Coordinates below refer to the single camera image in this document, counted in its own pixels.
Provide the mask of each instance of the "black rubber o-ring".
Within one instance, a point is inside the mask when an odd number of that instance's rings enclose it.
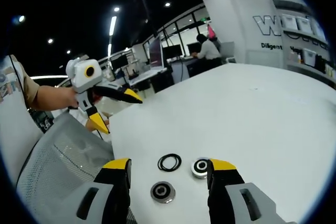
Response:
[[[169,157],[175,158],[175,161],[176,161],[175,165],[172,168],[170,168],[170,169],[168,169],[168,168],[166,168],[166,167],[163,166],[163,162],[166,160],[166,158],[169,158]],[[161,157],[159,159],[159,161],[157,162],[157,167],[160,170],[163,170],[163,171],[169,173],[169,172],[173,172],[173,171],[177,170],[180,167],[181,164],[182,164],[181,157],[178,156],[177,154],[172,153],[172,154],[167,154],[167,155],[164,155],[163,157]]]

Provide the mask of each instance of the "shelf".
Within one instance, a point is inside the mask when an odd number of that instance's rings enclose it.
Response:
[[[314,40],[317,40],[318,42],[321,42],[325,45],[328,45],[328,42],[326,42],[324,39],[321,39],[320,37],[314,35],[314,34],[309,34],[309,33],[305,33],[304,31],[300,31],[300,30],[295,30],[295,29],[290,29],[290,28],[284,28],[282,27],[282,31],[285,34],[296,34],[296,35],[302,35]]]
[[[305,4],[294,2],[291,0],[273,0],[273,3],[277,9],[288,9],[295,12],[305,13],[310,16],[314,16],[313,11]]]
[[[321,77],[323,77],[323,78],[325,78],[325,79],[327,79],[327,80],[329,80],[329,81],[331,81],[333,83],[336,83],[336,79],[334,79],[334,78],[326,75],[325,73],[320,72],[319,70],[316,70],[315,68],[313,68],[311,66],[307,66],[305,64],[300,64],[300,63],[297,63],[297,62],[294,62],[294,61],[290,61],[290,60],[287,61],[287,65],[307,70],[307,71],[312,72],[314,74],[317,74],[317,75],[319,75],[319,76],[321,76]]]

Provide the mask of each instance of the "window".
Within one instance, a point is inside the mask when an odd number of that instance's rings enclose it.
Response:
[[[145,53],[146,53],[146,55],[147,55],[147,59],[149,59],[149,42],[148,42],[148,41],[145,42],[145,43],[143,44],[143,47],[144,47],[144,49],[145,49]]]
[[[192,43],[196,43],[196,37],[198,35],[197,29],[192,28],[192,29],[187,29],[181,32],[181,38],[184,46],[184,50],[187,56],[189,56],[193,52],[189,52],[188,45]]]
[[[205,36],[208,36],[208,24],[204,24],[198,27],[198,29],[200,30],[199,33],[200,34],[204,34]]]
[[[180,40],[179,34],[177,33],[177,27],[175,24],[171,24],[165,30],[168,35],[168,40],[167,40],[168,46],[181,45],[181,40]]]
[[[161,44],[162,44],[162,47],[167,47],[167,41],[166,41],[166,38],[164,36],[164,30],[159,32],[159,37],[161,39]]]
[[[179,28],[179,30],[182,30],[183,28],[194,24],[194,19],[193,19],[193,16],[190,14],[184,18],[181,18],[176,23],[177,23],[177,27]]]
[[[209,18],[209,13],[207,11],[207,9],[204,7],[200,10],[197,10],[194,12],[195,18],[196,18],[196,22],[200,21],[201,19],[208,19]]]

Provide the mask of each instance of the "box on shelf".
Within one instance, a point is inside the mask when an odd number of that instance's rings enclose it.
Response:
[[[318,36],[320,39],[326,40],[326,37],[324,35],[323,29],[320,26],[320,24],[315,20],[315,19],[311,19],[311,26],[313,29],[313,32],[316,36]]]
[[[309,50],[309,49],[303,49],[303,61],[304,64],[314,67],[315,66],[315,57],[316,52]]]
[[[281,14],[282,25],[286,28],[298,29],[298,25],[296,24],[295,16],[288,14]]]
[[[296,21],[300,31],[304,31],[307,34],[312,34],[313,31],[311,30],[309,19],[296,17]]]

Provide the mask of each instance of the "man sitting at desk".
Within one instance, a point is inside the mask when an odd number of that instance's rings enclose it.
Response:
[[[202,45],[201,52],[193,52],[191,54],[192,57],[202,59],[205,57],[207,60],[213,60],[216,58],[220,58],[221,54],[216,48],[215,44],[211,42],[206,36],[203,34],[199,34],[196,37],[197,41]]]
[[[197,35],[196,39],[202,45],[201,52],[199,52],[199,53],[193,52],[191,54],[191,56],[195,57],[195,58],[198,58],[198,59],[205,58],[208,70],[222,65],[221,59],[220,59],[221,54],[219,53],[215,44],[213,42],[211,42],[203,34]]]

